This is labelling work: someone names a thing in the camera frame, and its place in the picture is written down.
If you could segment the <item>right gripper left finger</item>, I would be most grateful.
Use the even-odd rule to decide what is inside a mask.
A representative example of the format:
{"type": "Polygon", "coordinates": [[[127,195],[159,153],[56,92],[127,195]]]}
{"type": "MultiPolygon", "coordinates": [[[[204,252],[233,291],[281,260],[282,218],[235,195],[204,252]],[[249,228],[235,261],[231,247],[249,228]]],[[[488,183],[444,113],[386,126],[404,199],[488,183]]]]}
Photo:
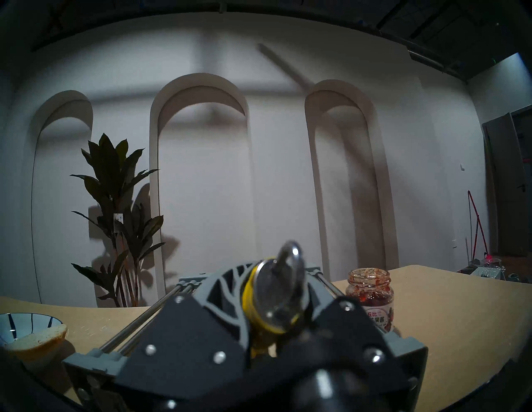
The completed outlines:
{"type": "Polygon", "coordinates": [[[129,410],[266,411],[240,303],[252,267],[211,274],[164,304],[115,380],[129,410]]]}

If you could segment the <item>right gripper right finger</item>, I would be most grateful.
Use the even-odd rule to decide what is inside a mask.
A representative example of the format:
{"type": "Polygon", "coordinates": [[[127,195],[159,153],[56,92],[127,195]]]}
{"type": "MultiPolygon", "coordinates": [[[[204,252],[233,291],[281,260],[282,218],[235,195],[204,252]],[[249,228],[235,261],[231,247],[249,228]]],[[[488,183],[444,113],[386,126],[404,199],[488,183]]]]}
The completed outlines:
{"type": "Polygon", "coordinates": [[[411,376],[351,298],[278,346],[290,411],[411,411],[411,376]]]}

